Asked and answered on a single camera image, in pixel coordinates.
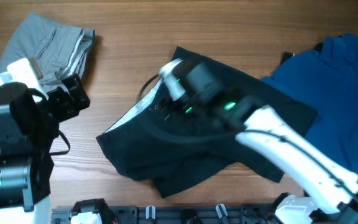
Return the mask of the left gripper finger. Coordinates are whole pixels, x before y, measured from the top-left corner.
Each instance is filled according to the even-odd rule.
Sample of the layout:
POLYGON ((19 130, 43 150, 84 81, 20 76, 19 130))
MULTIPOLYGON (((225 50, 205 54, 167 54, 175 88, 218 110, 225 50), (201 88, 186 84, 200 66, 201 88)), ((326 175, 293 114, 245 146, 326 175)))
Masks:
POLYGON ((72 88, 70 95, 74 99, 75 107, 78 111, 84 110, 90 106, 90 99, 84 89, 72 88))
POLYGON ((81 78, 77 73, 74 73, 62 80, 62 83, 68 91, 82 89, 81 78))

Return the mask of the black shorts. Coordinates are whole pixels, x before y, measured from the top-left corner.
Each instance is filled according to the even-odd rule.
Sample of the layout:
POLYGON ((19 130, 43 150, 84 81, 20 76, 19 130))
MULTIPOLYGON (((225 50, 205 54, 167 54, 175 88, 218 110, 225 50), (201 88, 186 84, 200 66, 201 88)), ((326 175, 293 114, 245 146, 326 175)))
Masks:
MULTIPOLYGON (((310 129, 317 112, 242 71, 177 47, 173 58, 199 59, 226 87, 255 95, 272 106, 300 135, 310 129)), ((254 150, 238 143, 232 130, 204 114, 200 119, 164 123, 160 100, 170 96, 157 85, 97 142, 117 172, 133 180, 150 179, 162 197, 189 189, 226 166, 240 162, 260 176, 279 182, 283 172, 254 150)))

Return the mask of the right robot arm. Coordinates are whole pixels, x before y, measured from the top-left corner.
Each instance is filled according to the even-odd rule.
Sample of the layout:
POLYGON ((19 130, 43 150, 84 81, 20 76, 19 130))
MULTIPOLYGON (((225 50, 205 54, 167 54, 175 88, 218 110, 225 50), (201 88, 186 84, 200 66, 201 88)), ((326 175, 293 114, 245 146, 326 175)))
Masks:
POLYGON ((224 86, 197 60, 172 60, 159 77, 186 113, 208 114, 235 140, 268 159, 305 191, 282 195, 273 208, 281 223, 358 223, 358 174, 327 157, 261 99, 224 86))

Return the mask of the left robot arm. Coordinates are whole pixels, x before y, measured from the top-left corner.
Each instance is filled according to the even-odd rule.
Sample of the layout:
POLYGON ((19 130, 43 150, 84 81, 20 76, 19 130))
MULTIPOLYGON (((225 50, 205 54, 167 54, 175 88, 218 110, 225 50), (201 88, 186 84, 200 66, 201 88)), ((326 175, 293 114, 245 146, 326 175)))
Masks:
POLYGON ((21 82, 0 86, 0 223, 48 223, 50 148, 65 137, 59 124, 90 105, 77 74, 63 84, 46 94, 21 82))

